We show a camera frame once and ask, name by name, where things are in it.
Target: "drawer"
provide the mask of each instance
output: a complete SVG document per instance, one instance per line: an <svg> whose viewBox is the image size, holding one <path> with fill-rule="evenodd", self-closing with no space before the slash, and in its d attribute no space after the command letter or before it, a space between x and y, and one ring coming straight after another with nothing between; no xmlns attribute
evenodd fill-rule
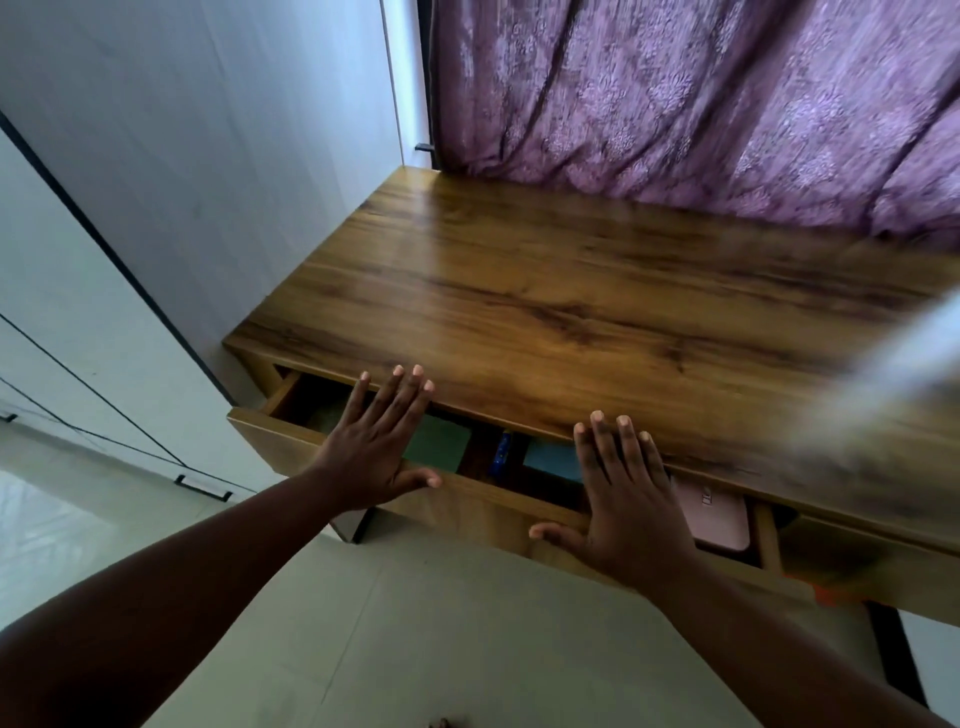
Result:
<svg viewBox="0 0 960 728"><path fill-rule="evenodd" d="M960 626L960 557L800 515L780 534L787 572L835 598L871 599Z"/></svg>
<svg viewBox="0 0 960 728"><path fill-rule="evenodd" d="M228 418L275 471L294 475L316 455L325 439L323 430L328 431L335 424L349 390L350 386L341 382L291 372L259 410L235 407ZM407 494L382 506L384 510L458 538L502 548L598 581L610 581L559 549L531 541L527 536L529 527L541 521L586 530L589 509L580 483L527 468L523 455L529 438L525 435L514 436L507 462L494 480L489 471L502 428L432 408L427 414L462 428L466 446L446 467L437 467L436 461L425 463L441 472L443 488ZM440 456L449 460L448 453ZM402 467L414 464L404 460ZM769 508L763 503L752 503L750 515L753 544L747 551L723 554L698 545L703 557L752 589L812 602L810 587L782 576L777 530L773 519L767 518Z"/></svg>

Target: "open drawer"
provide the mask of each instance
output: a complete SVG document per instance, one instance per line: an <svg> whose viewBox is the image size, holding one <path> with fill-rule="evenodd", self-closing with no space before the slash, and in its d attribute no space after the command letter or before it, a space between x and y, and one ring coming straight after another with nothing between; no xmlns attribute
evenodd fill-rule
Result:
<svg viewBox="0 0 960 728"><path fill-rule="evenodd" d="M235 407L228 418L275 471L294 475L316 455L325 440L324 431L335 424L348 393L349 386L343 383L291 372L259 410ZM460 427L466 433L466 447L445 467L438 467L436 461L426 463L441 472L443 488L407 494L382 506L385 510L475 543L609 581L559 549L527 536L529 527L540 521L586 530L589 513L583 486L531 472L523 467L522 457L513 456L508 458L504 474L494 481L488 472L502 429L439 411L431 410L428 416ZM404 460L402 467L415 464ZM728 556L703 550L704 558L752 589L812 602L809 586L782 575L777 530L769 508L752 503L751 522L753 545L749 553Z"/></svg>

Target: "window curtain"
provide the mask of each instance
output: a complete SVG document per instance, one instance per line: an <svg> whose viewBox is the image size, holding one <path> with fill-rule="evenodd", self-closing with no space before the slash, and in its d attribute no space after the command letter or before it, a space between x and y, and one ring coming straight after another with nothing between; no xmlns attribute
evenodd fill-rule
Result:
<svg viewBox="0 0 960 728"><path fill-rule="evenodd" d="M444 169L960 250L960 0L443 0Z"/></svg>

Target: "green notebook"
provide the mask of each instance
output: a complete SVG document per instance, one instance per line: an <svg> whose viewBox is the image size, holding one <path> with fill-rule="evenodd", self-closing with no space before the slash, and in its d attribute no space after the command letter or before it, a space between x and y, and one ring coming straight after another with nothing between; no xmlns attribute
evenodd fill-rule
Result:
<svg viewBox="0 0 960 728"><path fill-rule="evenodd" d="M330 434L340 422L340 417L347 406L347 398L348 396L344 395L321 407L310 418L307 426L324 435ZM404 451L403 457L421 465L456 473L460 460L467 451L469 439L469 428L441 420L439 417L425 415L410 445Z"/></svg>

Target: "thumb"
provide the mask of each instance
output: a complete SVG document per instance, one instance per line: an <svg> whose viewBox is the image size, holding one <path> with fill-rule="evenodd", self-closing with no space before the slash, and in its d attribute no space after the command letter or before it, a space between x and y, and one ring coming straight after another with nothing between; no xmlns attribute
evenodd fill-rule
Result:
<svg viewBox="0 0 960 728"><path fill-rule="evenodd" d="M530 538L546 541L562 548L581 561L586 560L587 539L580 531L575 531L559 523L537 523L530 526Z"/></svg>
<svg viewBox="0 0 960 728"><path fill-rule="evenodd" d="M400 471L394 478L393 491L396 496L416 491L418 488L439 488L443 485L440 476L429 468L416 468L410 471Z"/></svg>

